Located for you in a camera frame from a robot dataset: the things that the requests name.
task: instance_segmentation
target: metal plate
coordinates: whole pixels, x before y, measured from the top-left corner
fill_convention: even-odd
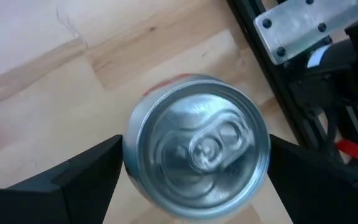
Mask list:
[[[259,37],[275,65],[302,53],[332,31],[345,28],[358,20],[358,0],[306,2],[287,0],[262,13],[254,21]],[[270,27],[269,23],[265,23],[264,27],[266,19],[270,19]],[[325,30],[319,30],[320,24],[325,24]],[[277,53],[280,47],[285,49],[283,56]]]

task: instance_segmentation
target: red part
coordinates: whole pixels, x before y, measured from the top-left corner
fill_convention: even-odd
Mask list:
[[[343,139],[336,143],[336,147],[347,155],[358,159],[358,144],[350,140]]]

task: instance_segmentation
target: black frame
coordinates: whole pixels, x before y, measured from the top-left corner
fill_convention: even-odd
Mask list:
[[[330,155],[335,160],[343,162],[339,151],[333,144],[328,147],[322,147],[327,134],[318,118],[321,110],[316,108],[305,109],[305,107],[298,105],[289,88],[289,83],[301,78],[298,74],[304,74],[305,68],[303,65],[306,64],[310,52],[324,44],[328,44],[327,39],[321,40],[283,65],[274,65],[265,51],[253,23],[258,15],[265,12],[261,0],[227,0],[227,2],[254,52],[299,145]],[[358,144],[358,106],[338,107],[335,109],[335,113],[337,114],[338,128],[342,136]],[[352,160],[350,165],[358,167],[358,161]]]

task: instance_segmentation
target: aluminum can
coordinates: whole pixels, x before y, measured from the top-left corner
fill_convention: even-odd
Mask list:
[[[144,197],[177,217],[205,220],[233,212],[256,193],[270,139],[242,92],[211,76],[182,74],[145,93],[123,150]]]

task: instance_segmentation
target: light wood table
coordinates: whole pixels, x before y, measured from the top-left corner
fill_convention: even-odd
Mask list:
[[[208,73],[295,142],[223,0],[0,0],[0,187],[122,134],[143,92]],[[125,170],[105,223],[185,223],[146,201]],[[291,223],[269,178],[250,204],[209,223]]]

